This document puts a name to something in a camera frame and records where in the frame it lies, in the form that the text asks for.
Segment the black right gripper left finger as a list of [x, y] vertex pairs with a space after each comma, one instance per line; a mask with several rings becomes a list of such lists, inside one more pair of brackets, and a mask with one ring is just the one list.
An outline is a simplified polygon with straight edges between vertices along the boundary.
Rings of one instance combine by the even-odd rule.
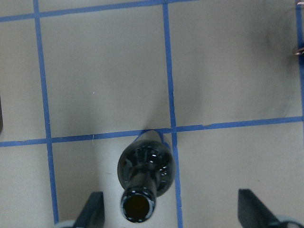
[[75, 228], [103, 228], [105, 224], [104, 194], [92, 192], [74, 223]]

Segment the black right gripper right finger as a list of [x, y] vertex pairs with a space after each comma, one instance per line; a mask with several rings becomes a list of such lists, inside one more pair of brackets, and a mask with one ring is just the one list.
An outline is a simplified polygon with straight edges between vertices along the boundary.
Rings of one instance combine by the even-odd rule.
[[250, 190], [238, 190], [237, 217], [243, 228], [279, 228], [281, 222]]

